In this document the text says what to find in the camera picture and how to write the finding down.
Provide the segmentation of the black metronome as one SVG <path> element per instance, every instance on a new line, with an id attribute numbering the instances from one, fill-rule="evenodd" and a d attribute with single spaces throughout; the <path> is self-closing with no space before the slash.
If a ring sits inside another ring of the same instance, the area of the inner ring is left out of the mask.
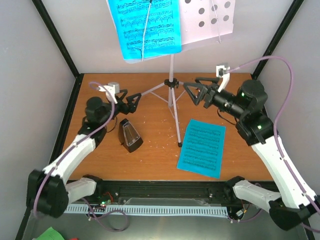
<path id="1" fill-rule="evenodd" d="M 118 139 L 120 144 L 129 153 L 136 151 L 144 142 L 140 134 L 127 118 L 119 123 Z"/>

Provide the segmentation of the silver tripod music stand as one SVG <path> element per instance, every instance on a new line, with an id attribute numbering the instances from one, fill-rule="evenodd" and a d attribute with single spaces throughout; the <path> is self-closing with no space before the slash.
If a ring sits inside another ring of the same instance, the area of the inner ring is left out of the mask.
<path id="1" fill-rule="evenodd" d="M 182 50 L 187 51 L 195 48 L 204 47 L 212 43 L 221 43 L 226 36 L 233 32 L 234 28 L 234 0 L 178 0 L 180 15 L 180 32 Z M 169 77 L 163 83 L 144 92 L 145 95 L 153 94 L 155 90 L 168 87 L 169 110 L 175 120 L 177 144 L 182 146 L 180 124 L 177 111 L 177 100 L 175 90 L 182 84 L 174 77 L 175 54 L 168 54 Z M 139 62 L 127 62 L 130 64 L 141 63 L 147 60 L 159 58 L 148 58 Z"/>

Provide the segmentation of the blue sheet music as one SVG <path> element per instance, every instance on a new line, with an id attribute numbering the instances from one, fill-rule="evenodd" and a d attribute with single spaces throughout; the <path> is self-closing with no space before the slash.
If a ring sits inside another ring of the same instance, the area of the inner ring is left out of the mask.
<path id="1" fill-rule="evenodd" d="M 187 125 L 176 168 L 219 179 L 226 127 L 191 119 Z"/>
<path id="2" fill-rule="evenodd" d="M 182 51 L 178 0 L 108 0 L 107 5 L 126 62 Z"/>

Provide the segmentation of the clear plastic metronome cover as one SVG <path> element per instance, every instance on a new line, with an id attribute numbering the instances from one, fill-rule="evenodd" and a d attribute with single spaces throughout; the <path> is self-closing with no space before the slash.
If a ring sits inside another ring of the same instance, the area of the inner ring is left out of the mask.
<path id="1" fill-rule="evenodd" d="M 130 147 L 140 138 L 140 135 L 130 122 L 126 122 L 122 128 L 125 145 Z"/>

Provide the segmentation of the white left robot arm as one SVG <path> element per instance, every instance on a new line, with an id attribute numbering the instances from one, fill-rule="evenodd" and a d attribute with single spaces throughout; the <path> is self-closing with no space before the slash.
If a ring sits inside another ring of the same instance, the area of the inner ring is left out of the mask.
<path id="1" fill-rule="evenodd" d="M 112 90 L 104 85 L 107 102 L 94 96 L 87 100 L 85 117 L 73 142 L 53 162 L 43 170 L 33 170 L 28 176 L 26 204 L 38 213 L 54 218 L 60 217 L 67 207 L 84 197 L 92 201 L 103 198 L 104 188 L 98 185 L 100 179 L 85 175 L 81 179 L 68 182 L 79 164 L 103 141 L 107 133 L 107 124 L 119 113 L 134 113 L 141 93 L 127 96 L 127 90 Z"/>

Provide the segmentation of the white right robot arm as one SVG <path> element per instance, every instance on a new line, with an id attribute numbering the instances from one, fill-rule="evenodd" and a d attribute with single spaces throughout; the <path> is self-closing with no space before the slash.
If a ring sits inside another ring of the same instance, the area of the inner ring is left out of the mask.
<path id="1" fill-rule="evenodd" d="M 267 190 L 236 176 L 225 183 L 227 201 L 243 200 L 257 206 L 285 231 L 302 224 L 317 212 L 320 200 L 298 173 L 272 120 L 263 112 L 268 99 L 264 86 L 249 79 L 234 95 L 219 89 L 218 81 L 198 77 L 195 82 L 185 82 L 183 87 L 195 105 L 203 101 L 206 109 L 215 106 L 235 118 L 238 134 L 260 157 L 278 189 Z"/>

